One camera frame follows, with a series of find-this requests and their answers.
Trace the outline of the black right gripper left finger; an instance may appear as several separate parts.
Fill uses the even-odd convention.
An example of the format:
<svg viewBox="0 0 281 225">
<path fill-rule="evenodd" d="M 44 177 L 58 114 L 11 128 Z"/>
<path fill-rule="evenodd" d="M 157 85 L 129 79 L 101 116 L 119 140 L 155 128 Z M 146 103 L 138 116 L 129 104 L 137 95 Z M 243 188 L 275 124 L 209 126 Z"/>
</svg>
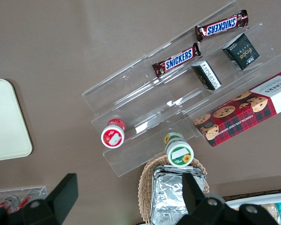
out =
<svg viewBox="0 0 281 225">
<path fill-rule="evenodd" d="M 68 173 L 45 199 L 13 213 L 14 225 L 61 225 L 78 199 L 77 174 Z"/>
</svg>

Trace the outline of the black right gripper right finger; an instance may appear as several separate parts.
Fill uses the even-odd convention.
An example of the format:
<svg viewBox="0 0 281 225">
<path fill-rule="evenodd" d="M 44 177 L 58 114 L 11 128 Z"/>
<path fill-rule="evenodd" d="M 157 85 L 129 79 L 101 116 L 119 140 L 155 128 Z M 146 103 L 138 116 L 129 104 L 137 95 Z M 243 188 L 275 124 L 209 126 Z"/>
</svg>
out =
<svg viewBox="0 0 281 225">
<path fill-rule="evenodd" d="M 182 194 L 187 215 L 179 225 L 218 225 L 223 216 L 224 203 L 216 196 L 206 196 L 190 173 L 182 175 Z"/>
</svg>

